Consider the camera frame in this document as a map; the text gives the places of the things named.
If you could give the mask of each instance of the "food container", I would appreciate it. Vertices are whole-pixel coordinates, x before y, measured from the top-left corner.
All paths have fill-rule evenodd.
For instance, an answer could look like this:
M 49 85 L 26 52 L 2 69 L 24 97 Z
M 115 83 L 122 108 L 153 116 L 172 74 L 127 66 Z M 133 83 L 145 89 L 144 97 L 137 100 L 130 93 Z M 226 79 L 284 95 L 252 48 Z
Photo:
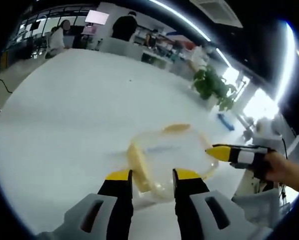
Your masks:
M 205 153 L 211 147 L 205 136 L 189 124 L 174 124 L 135 136 L 127 150 L 128 166 L 137 186 L 134 199 L 146 200 L 143 205 L 173 201 L 174 168 L 195 171 L 203 180 L 210 177 L 219 165 Z

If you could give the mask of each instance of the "person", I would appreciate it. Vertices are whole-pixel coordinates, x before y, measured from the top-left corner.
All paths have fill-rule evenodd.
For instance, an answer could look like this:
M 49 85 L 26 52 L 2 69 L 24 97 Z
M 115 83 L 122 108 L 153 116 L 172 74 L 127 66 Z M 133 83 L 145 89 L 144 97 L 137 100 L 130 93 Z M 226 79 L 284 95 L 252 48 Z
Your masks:
M 285 184 L 299 192 L 299 165 L 287 160 L 275 151 L 268 153 L 265 160 L 271 166 L 265 175 L 266 180 Z M 299 197 L 294 207 L 277 224 L 267 240 L 299 239 L 297 236 L 299 236 Z
M 208 52 L 207 48 L 205 48 L 205 44 L 202 43 L 200 46 L 196 46 L 192 49 L 191 52 L 187 55 L 186 63 L 189 68 L 187 71 L 186 79 L 193 80 L 195 73 L 199 70 L 206 70 L 208 63 L 210 61 L 210 57 L 208 56 L 210 52 Z
M 116 20 L 111 37 L 129 42 L 137 27 L 136 12 L 130 11 L 127 16 L 121 16 Z
M 200 69 L 206 69 L 209 60 L 210 58 L 208 56 L 207 50 L 204 47 L 204 44 L 194 47 L 187 55 L 187 64 L 192 70 L 193 74 L 197 73 Z
M 69 20 L 64 20 L 61 24 L 52 28 L 51 35 L 49 36 L 49 48 L 46 54 L 46 59 L 52 58 L 60 54 L 66 47 L 64 44 L 64 32 L 70 30 L 71 23 Z
M 153 31 L 149 32 L 146 35 L 145 42 L 143 45 L 148 48 L 155 48 L 156 43 L 158 41 L 158 35 L 159 31 L 157 29 L 154 29 Z

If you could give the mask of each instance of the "blue object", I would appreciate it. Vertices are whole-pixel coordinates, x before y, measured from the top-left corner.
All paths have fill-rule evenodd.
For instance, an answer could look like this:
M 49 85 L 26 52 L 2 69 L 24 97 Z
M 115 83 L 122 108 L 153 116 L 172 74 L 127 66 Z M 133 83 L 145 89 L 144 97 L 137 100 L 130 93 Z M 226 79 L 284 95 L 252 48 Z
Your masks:
M 217 117 L 228 130 L 230 131 L 235 130 L 233 124 L 230 123 L 230 121 L 226 118 L 226 116 L 223 113 L 218 113 Z

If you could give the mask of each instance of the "person in white shirt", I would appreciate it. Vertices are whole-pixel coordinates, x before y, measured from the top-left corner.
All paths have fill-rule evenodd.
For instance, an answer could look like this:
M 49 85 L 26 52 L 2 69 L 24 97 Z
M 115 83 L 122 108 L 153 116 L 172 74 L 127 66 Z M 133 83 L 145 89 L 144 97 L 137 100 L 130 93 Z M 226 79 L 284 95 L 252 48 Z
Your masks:
M 207 49 L 201 45 L 196 46 L 192 49 L 192 51 L 187 55 L 186 63 L 189 67 L 188 78 L 190 80 L 194 80 L 194 75 L 199 70 L 206 70 L 206 67 L 209 64 L 210 57 L 208 56 Z
M 71 23 L 69 20 L 64 20 L 61 24 L 51 33 L 49 37 L 49 49 L 45 58 L 52 58 L 57 54 L 66 49 L 64 44 L 64 31 L 68 31 L 71 28 Z

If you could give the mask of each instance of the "man in black shirt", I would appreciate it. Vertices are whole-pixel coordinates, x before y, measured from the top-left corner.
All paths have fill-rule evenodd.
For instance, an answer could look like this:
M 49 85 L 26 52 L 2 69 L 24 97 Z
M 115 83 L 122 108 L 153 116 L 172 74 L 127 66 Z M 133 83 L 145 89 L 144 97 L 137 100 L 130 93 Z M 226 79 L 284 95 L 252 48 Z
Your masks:
M 138 27 L 136 12 L 130 11 L 127 16 L 121 16 L 113 25 L 112 38 L 129 42 Z

